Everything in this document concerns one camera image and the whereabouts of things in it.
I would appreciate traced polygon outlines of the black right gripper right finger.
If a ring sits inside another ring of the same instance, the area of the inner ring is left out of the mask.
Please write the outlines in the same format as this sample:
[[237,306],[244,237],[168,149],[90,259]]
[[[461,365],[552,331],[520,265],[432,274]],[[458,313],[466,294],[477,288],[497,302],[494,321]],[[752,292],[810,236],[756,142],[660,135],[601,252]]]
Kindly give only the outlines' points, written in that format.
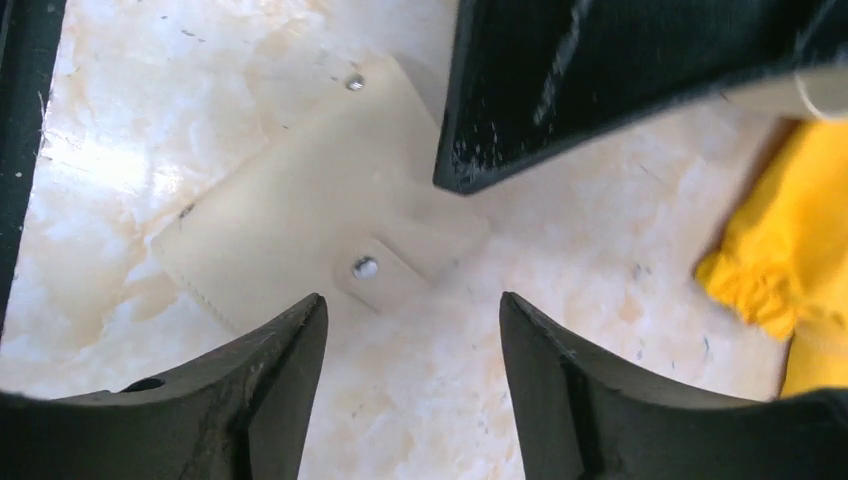
[[658,375],[500,303],[505,370],[529,479],[843,479],[847,393],[756,402]]

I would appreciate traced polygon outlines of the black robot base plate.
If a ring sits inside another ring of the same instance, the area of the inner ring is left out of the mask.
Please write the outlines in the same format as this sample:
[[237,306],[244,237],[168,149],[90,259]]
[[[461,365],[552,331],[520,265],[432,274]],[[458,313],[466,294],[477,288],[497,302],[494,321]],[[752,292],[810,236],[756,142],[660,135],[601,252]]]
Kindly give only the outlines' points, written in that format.
[[65,0],[1,3],[1,325],[32,189]]

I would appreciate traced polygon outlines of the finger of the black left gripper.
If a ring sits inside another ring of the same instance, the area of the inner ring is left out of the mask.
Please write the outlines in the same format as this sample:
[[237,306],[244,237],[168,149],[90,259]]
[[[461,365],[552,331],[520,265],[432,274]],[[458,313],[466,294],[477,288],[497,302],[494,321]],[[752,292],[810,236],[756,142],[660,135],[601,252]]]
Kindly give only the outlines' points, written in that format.
[[433,182],[471,195],[666,109],[846,60],[843,1],[463,1]]

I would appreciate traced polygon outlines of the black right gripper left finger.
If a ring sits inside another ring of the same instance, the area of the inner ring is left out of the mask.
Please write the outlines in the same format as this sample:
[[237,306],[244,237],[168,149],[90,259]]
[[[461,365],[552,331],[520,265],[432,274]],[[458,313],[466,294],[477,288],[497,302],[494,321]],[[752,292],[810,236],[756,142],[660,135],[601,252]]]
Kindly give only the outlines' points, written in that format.
[[118,391],[1,396],[5,479],[294,479],[328,334],[312,294],[261,327]]

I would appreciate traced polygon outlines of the yellow jacket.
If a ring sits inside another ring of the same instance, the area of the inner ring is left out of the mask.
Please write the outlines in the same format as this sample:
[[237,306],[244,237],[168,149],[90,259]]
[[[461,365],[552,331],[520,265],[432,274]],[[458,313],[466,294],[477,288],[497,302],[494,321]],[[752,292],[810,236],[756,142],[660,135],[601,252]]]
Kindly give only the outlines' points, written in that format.
[[789,341],[782,396],[846,387],[846,122],[793,132],[695,279],[744,323]]

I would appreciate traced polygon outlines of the beige card holder wallet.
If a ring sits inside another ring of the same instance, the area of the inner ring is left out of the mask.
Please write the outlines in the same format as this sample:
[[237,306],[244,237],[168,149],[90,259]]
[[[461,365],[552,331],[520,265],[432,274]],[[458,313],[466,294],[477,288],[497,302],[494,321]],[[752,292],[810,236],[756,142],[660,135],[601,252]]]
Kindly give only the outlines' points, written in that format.
[[237,335],[312,293],[393,310],[489,233],[468,199],[433,185],[438,137],[401,65],[372,61],[187,205],[153,250]]

